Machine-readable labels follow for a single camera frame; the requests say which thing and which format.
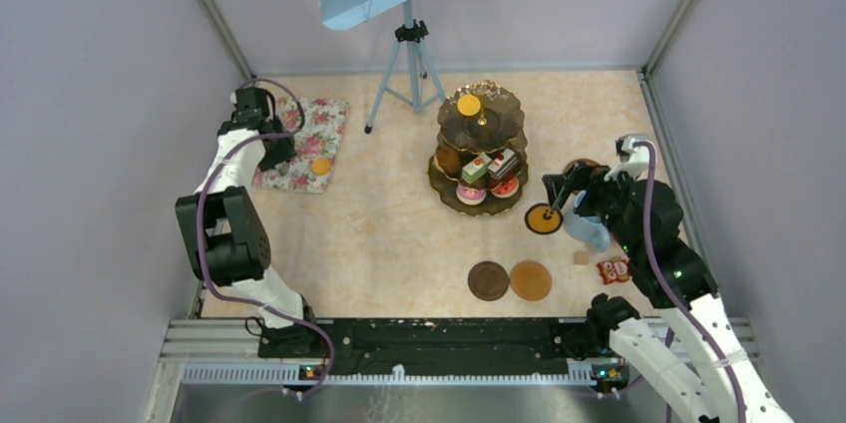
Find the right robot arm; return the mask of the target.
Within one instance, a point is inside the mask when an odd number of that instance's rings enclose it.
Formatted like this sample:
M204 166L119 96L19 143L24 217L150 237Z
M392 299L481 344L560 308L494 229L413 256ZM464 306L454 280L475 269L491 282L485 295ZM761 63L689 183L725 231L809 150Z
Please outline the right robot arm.
M597 296L588 310L588 348L616 354L685 422L789 422L740 343L704 260L679 236L683 212L654 177L651 158L616 167L575 161L542 178L551 207L572 195L573 211L596 219L621 246L632 280L688 358L658 340L622 297Z

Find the orange sprinkled donut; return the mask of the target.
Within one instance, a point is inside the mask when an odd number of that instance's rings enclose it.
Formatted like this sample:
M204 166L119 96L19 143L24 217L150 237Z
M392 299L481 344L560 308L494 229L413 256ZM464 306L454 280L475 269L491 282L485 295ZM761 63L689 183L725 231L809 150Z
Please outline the orange sprinkled donut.
M490 190L490 194L498 199L508 199L512 197L520 188L520 182L517 177L511 178L508 181L500 182L495 188Z

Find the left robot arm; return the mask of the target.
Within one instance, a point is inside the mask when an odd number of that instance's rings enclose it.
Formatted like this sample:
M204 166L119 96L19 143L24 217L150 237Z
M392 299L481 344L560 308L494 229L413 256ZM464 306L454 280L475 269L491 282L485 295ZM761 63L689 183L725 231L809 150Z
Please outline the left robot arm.
M216 152L197 189L180 197L175 213L196 278L217 298L247 304L258 313L260 337L282 341L296 356L318 347L319 329L304 297L272 267L269 237L248 188L257 172L273 170L295 155L294 135L305 124L295 107L293 129L276 111L266 79L252 79L232 92L233 110L216 134Z

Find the round golden bun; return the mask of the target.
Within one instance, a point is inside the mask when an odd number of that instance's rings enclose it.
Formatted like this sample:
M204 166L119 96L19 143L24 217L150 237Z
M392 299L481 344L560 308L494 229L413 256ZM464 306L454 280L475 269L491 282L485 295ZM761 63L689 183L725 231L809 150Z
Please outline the round golden bun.
M462 170L459 152L451 146L440 146L435 152L437 165L446 175L455 177Z

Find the green layered cake slice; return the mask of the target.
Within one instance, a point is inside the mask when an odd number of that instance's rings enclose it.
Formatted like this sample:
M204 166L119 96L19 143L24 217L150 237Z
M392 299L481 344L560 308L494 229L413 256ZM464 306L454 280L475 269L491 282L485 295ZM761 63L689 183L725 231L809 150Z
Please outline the green layered cake slice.
M473 184L488 173L492 159L486 154L474 156L461 171L461 180L465 184Z

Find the pink frosted donut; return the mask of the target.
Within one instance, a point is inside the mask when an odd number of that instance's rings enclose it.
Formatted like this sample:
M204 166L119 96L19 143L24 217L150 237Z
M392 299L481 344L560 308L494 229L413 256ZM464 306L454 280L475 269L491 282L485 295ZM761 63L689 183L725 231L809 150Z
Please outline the pink frosted donut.
M456 196L459 202L466 206L477 206L485 200L487 192L458 184L456 187Z

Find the brown white layered cake slice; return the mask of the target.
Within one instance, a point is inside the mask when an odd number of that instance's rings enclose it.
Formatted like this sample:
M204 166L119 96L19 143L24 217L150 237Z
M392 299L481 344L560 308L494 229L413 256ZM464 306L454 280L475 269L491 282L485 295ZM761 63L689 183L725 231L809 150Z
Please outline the brown white layered cake slice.
M500 181L519 162L519 154L510 148L505 148L498 154L488 167L488 174L491 179Z

